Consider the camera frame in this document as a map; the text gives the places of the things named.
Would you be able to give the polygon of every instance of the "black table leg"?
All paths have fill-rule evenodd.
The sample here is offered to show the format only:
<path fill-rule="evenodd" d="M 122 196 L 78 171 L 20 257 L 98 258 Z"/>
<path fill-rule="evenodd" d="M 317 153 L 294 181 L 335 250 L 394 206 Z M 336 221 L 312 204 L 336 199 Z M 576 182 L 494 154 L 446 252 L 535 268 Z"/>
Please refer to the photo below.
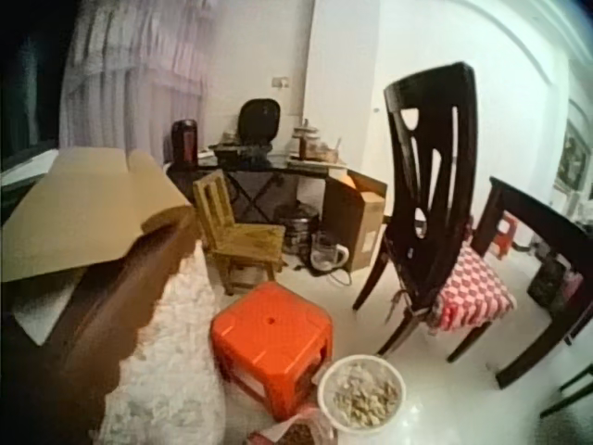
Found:
<path fill-rule="evenodd" d="M 239 221 L 242 221 L 251 209 L 255 209 L 261 215 L 261 217 L 264 219 L 264 221 L 266 223 L 271 223 L 271 220 L 270 220 L 270 218 L 268 218 L 268 215 L 266 215 L 264 213 L 264 211 L 258 206 L 256 201 L 258 199 L 260 199 L 268 191 L 268 189 L 271 187 L 271 185 L 275 181 L 276 175 L 277 175 L 277 173 L 274 173 L 271 176 L 271 178 L 268 181 L 266 181 L 266 183 L 260 188 L 260 190 L 257 192 L 257 194 L 254 197 L 251 197 L 247 193 L 247 191 L 241 186 L 241 184 L 239 184 L 239 182 L 234 177 L 232 177 L 231 174 L 227 173 L 226 176 L 229 178 L 229 181 L 233 184 L 234 188 L 238 191 L 233 202 L 235 202 L 239 198 L 239 194 L 243 195 L 248 202 L 247 207 L 243 210 L 243 212 L 241 213 L 241 215 L 238 218 Z"/>
<path fill-rule="evenodd" d="M 249 200 L 249 204 L 241 213 L 240 219 L 244 219 L 251 209 L 255 209 L 263 217 L 264 221 L 266 221 L 267 223 L 271 223 L 271 219 L 268 218 L 264 211 L 258 206 L 258 200 L 261 197 L 263 197 L 266 193 L 268 193 L 270 187 L 272 187 L 274 184 L 280 183 L 281 179 L 282 175 L 280 175 L 279 173 L 273 173 L 270 176 L 270 179 L 266 181 L 266 183 L 260 188 L 260 190 L 256 193 L 254 197 L 247 197 L 247 199 Z"/>

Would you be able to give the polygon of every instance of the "glass table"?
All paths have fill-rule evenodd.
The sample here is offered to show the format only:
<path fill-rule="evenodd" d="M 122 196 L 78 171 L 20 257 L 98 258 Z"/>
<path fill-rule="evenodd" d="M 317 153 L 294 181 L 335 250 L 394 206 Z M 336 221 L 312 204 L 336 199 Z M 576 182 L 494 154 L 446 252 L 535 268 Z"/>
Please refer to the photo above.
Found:
<path fill-rule="evenodd" d="M 181 190 L 181 192 L 195 204 L 193 183 L 194 181 L 206 176 L 210 172 L 221 169 L 225 172 L 229 183 L 233 186 L 234 193 L 231 193 L 231 202 L 235 202 L 240 196 L 246 198 L 248 205 L 238 216 L 237 221 L 244 221 L 247 214 L 253 209 L 255 210 L 266 223 L 271 223 L 271 219 L 258 206 L 258 201 L 270 190 L 275 184 L 281 184 L 284 174 L 296 174 L 299 176 L 307 176 L 310 178 L 325 179 L 329 176 L 330 168 L 323 164 L 300 164 L 291 162 L 289 155 L 270 154 L 268 156 L 254 157 L 250 159 L 239 159 L 238 161 L 221 161 L 215 156 L 211 158 L 200 159 L 197 166 L 175 166 L 171 165 L 167 169 L 167 176 L 173 183 Z M 254 172 L 254 173 L 272 173 L 270 178 L 259 188 L 258 192 L 251 196 L 247 193 L 244 187 L 233 176 L 233 173 L 238 172 Z"/>

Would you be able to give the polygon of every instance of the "red plastic stool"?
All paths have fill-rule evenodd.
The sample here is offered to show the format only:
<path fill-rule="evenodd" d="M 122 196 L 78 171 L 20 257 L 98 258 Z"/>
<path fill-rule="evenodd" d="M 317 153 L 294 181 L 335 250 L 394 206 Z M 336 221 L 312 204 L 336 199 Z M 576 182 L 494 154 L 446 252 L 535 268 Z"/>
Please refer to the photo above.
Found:
<path fill-rule="evenodd" d="M 509 250 L 511 250 L 512 246 L 512 240 L 517 233 L 517 220 L 505 213 L 502 215 L 501 221 L 506 222 L 509 227 L 507 228 L 506 232 L 502 232 L 500 229 L 497 229 L 497 233 L 495 234 L 494 240 L 492 241 L 493 244 L 498 246 L 497 258 L 499 260 L 502 260 L 502 258 L 509 253 Z"/>
<path fill-rule="evenodd" d="M 332 319 L 274 282 L 259 285 L 212 322 L 212 347 L 225 378 L 285 420 L 332 357 Z"/>

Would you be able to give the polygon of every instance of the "electrical outlet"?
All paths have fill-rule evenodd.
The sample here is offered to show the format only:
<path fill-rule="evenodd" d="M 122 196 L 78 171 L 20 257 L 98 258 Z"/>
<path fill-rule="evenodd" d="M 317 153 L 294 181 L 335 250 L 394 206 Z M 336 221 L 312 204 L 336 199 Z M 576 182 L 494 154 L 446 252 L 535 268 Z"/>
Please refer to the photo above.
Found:
<path fill-rule="evenodd" d="M 271 78 L 271 86 L 273 88 L 288 88 L 288 78 L 287 77 L 272 77 Z"/>

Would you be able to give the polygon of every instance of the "red checkered seat cushion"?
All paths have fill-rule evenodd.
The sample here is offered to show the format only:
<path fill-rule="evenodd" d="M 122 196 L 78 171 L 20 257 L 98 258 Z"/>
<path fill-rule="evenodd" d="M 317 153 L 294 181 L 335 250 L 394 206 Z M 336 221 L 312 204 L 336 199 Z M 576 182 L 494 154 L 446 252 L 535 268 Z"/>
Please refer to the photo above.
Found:
<path fill-rule="evenodd" d="M 436 299 L 429 325 L 449 331 L 479 326 L 503 317 L 517 302 L 500 278 L 470 247 L 464 244 L 453 272 Z"/>

